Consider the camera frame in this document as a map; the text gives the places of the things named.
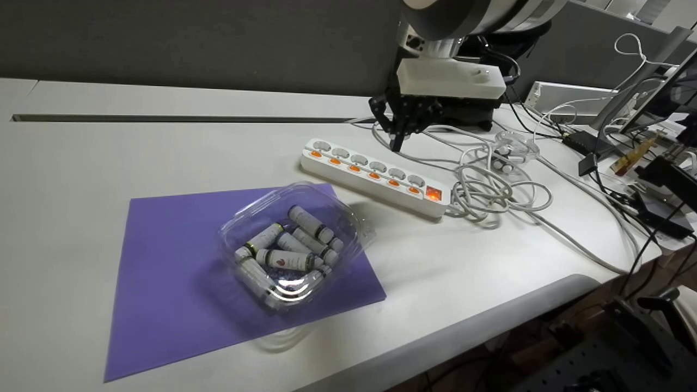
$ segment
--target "floor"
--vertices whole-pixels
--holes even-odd
[[[672,277],[682,267],[682,277],[672,283]],[[646,266],[627,282],[627,289],[637,289],[650,275],[652,266]],[[648,288],[639,297],[652,297],[672,288],[687,285],[697,289],[697,252],[691,248],[667,255],[655,263],[655,273]],[[478,346],[459,357],[454,357],[428,373],[391,388],[391,392],[500,392],[512,391],[528,375],[543,369],[555,356],[564,351],[564,343],[573,344],[582,334],[592,331],[601,316],[603,306],[617,299],[624,279],[614,279],[584,299],[540,316],[497,343]]]

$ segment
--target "white power strip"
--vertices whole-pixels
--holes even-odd
[[[324,140],[305,143],[301,168],[433,221],[451,205],[451,192],[442,184]]]

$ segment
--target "gray cylindrical object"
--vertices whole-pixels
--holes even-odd
[[[277,239],[277,246],[283,251],[294,251],[294,252],[311,252],[304,242],[298,242],[289,234],[281,234],[281,237]]]
[[[305,212],[304,208],[292,208],[287,212],[289,221],[294,224],[298,224],[305,234],[309,234],[311,237],[316,237],[323,245],[329,245],[336,251],[344,248],[344,242],[327,227],[323,224],[323,221],[319,221],[316,215],[311,215],[309,212]]]
[[[257,262],[280,271],[308,273],[323,263],[315,252],[292,252],[292,251],[269,251],[260,248]]]
[[[243,259],[238,263],[238,273],[247,288],[257,297],[267,299],[269,291],[275,288],[275,282],[264,273],[264,267],[255,259]]]
[[[305,275],[308,282],[308,289],[316,289],[327,277],[332,275],[329,266],[320,266],[316,271],[311,271],[309,275]]]
[[[336,266],[341,262],[341,252],[334,248],[324,246],[323,242],[309,237],[305,230],[294,229],[292,237],[297,237],[304,246],[308,246],[311,252],[323,258],[329,266]]]
[[[272,223],[270,227],[267,227],[264,230],[260,230],[255,237],[251,237],[244,246],[240,246],[236,251],[236,262],[240,263],[244,259],[255,258],[255,252],[260,248],[270,246],[280,237],[281,230],[283,230],[283,227],[280,223]]]

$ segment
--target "white table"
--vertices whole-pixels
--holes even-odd
[[[305,104],[319,117],[368,116],[358,103],[364,99],[2,81],[0,391],[384,391],[617,277],[512,217],[497,230],[433,224],[338,189],[374,224],[368,259],[389,291],[384,303],[315,322],[286,352],[248,343],[103,383],[132,198],[308,181],[297,161],[311,137],[454,179],[394,157],[348,124],[73,124],[12,123],[12,113],[172,116],[194,104],[207,116],[255,108],[292,117]],[[405,146],[442,152],[422,137]],[[557,163],[573,157],[554,141],[543,141],[543,152]],[[630,267],[635,248],[603,208],[539,163],[528,173],[555,193],[545,217]]]

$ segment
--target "clear plastic container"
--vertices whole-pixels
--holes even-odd
[[[223,227],[228,266],[264,308],[301,308],[359,252],[358,215],[327,189],[311,184],[280,187]]]

